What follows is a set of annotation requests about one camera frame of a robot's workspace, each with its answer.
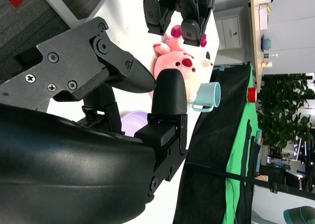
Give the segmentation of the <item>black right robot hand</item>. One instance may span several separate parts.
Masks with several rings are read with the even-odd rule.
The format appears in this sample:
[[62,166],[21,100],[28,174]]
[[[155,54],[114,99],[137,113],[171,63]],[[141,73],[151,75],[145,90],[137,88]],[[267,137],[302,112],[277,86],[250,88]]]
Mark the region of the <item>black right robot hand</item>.
[[187,155],[182,73],[154,78],[97,17],[18,56],[0,85],[0,221],[122,224]]

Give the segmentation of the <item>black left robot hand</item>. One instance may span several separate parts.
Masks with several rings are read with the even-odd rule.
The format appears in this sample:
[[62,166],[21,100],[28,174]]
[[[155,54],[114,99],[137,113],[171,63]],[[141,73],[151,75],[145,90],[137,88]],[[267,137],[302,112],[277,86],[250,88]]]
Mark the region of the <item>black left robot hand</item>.
[[143,0],[145,21],[149,33],[164,35],[175,11],[180,12],[184,44],[206,45],[205,30],[215,0]]

